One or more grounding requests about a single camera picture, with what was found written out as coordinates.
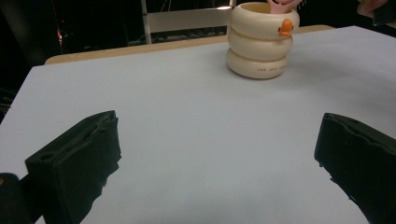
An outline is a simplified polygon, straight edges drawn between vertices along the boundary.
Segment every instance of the hand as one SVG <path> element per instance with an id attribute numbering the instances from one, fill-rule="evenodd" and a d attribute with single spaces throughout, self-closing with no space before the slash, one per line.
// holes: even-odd
<path id="1" fill-rule="evenodd" d="M 384 6 L 388 0 L 359 0 L 358 13 L 362 16 L 372 18 L 376 8 Z M 396 22 L 388 23 L 389 26 L 396 28 Z"/>

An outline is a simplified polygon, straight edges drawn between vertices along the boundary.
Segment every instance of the dark background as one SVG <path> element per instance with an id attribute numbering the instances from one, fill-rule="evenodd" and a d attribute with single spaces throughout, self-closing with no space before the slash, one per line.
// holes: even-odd
<path id="1" fill-rule="evenodd" d="M 169 0 L 147 0 L 148 11 L 168 9 Z M 237 5 L 252 1 L 237 1 Z M 228 0 L 173 0 L 171 10 L 227 6 Z M 396 29 L 374 27 L 357 14 L 357 0 L 307 0 L 299 9 L 301 26 L 358 25 L 396 36 Z M 0 100 L 15 95 L 33 66 L 54 55 L 144 44 L 140 0 L 0 0 Z"/>

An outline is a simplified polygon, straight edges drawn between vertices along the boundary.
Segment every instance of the orange duck head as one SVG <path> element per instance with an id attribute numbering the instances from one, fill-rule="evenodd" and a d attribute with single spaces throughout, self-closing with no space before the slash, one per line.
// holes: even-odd
<path id="1" fill-rule="evenodd" d="M 289 36 L 293 30 L 293 22 L 289 19 L 285 19 L 282 22 L 282 26 L 277 28 L 280 36 Z"/>

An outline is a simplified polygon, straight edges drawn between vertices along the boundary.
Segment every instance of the table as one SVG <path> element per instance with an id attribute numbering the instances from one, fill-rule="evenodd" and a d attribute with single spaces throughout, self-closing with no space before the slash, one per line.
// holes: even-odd
<path id="1" fill-rule="evenodd" d="M 23 177 L 28 156 L 114 109 L 120 169 L 83 223 L 365 223 L 315 144 L 325 112 L 396 136 L 396 40 L 293 39 L 270 80 L 228 69 L 227 43 L 34 67 L 0 126 L 0 170 Z"/>
<path id="2" fill-rule="evenodd" d="M 323 31 L 323 30 L 331 30 L 333 29 L 328 25 L 311 25 L 300 27 L 296 34 L 315 32 L 315 31 Z M 72 53 L 72 54 L 64 54 L 57 55 L 47 59 L 46 64 L 54 64 L 54 63 L 70 63 L 82 60 L 89 59 L 99 59 L 99 58 L 108 58 L 115 57 L 121 55 L 131 55 L 136 53 L 147 53 L 159 50 L 167 50 L 167 49 L 182 49 L 193 46 L 201 46 L 207 44 L 216 44 L 216 43 L 224 43 L 227 42 L 227 36 L 213 36 L 208 38 L 197 38 L 190 40 L 182 40 L 182 41 L 174 41 L 174 42 L 166 42 L 154 45 L 143 45 L 143 46 L 134 46 L 128 48 L 119 48 L 119 49 L 103 49 L 82 53 Z"/>

